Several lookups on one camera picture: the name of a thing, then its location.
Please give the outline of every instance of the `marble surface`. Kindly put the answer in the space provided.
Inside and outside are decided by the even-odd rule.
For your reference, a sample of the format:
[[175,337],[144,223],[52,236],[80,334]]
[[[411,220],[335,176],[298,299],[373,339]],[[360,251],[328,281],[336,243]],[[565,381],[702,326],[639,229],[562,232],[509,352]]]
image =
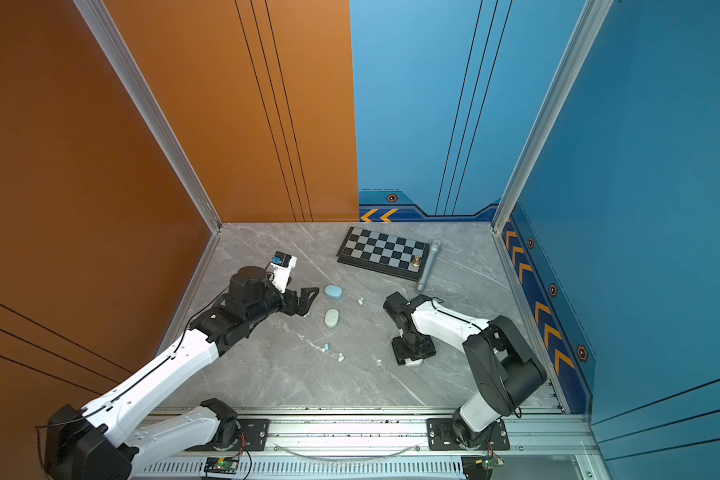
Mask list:
[[[319,286],[307,317],[271,315],[250,338],[175,390],[163,406],[195,406],[207,398],[228,405],[427,406],[455,408],[475,390],[466,357],[435,341],[437,354],[418,367],[399,366],[390,341],[398,335],[382,309],[386,296],[416,295],[410,280],[339,264],[336,252],[350,224],[227,224],[192,300],[191,312],[221,292],[231,274],[247,265],[264,266],[280,250],[298,257],[289,288]],[[442,242],[424,294],[471,316],[516,321],[518,307],[508,286],[487,224],[356,224],[369,230],[416,240]],[[322,292],[329,284],[344,289],[340,300]],[[363,305],[357,300],[365,299]],[[340,312],[329,329],[325,312]],[[324,343],[330,350],[324,352]],[[346,356],[337,362],[338,354]],[[542,387],[524,406],[555,407],[551,388]]]

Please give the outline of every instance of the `black and white checkered board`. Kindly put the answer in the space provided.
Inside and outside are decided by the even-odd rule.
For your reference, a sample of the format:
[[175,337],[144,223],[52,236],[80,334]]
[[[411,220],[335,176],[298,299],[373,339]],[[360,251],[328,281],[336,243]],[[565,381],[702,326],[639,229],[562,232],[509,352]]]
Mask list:
[[[340,264],[418,280],[428,254],[429,244],[424,242],[350,226],[337,255]],[[419,266],[413,266],[415,255],[422,257]]]

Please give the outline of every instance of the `blue oval object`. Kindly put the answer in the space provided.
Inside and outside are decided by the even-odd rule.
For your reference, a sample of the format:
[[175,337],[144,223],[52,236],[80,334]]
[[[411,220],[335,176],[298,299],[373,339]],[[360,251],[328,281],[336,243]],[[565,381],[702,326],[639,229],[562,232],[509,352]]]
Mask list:
[[328,285],[326,287],[326,295],[328,296],[328,298],[338,300],[342,298],[342,288],[336,285]]

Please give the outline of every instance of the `light green oval object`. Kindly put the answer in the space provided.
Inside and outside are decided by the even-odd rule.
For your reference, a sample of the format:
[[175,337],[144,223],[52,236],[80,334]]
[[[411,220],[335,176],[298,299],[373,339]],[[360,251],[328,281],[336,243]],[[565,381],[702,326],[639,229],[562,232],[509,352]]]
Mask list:
[[332,329],[338,323],[338,310],[331,308],[326,312],[326,327]]

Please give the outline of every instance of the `white robotic arm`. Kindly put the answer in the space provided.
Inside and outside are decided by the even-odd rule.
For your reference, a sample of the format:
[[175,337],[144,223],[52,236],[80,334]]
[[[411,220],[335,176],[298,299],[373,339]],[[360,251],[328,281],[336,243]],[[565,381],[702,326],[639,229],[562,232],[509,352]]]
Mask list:
[[433,356],[432,336],[467,356],[478,391],[454,412],[453,422],[465,448],[479,448],[491,423],[514,412],[547,381],[546,371],[507,317],[474,318],[429,296],[406,300],[397,292],[387,297],[384,311],[400,330],[392,341],[399,365],[417,366]]
[[138,428],[179,385],[247,338],[270,313],[304,316],[318,288],[286,288],[296,257],[277,252],[268,269],[241,268],[228,293],[188,324],[182,337],[138,372],[80,410],[64,406],[48,421],[43,468],[55,480],[125,480],[157,460],[238,436],[237,414],[216,398],[178,418]]

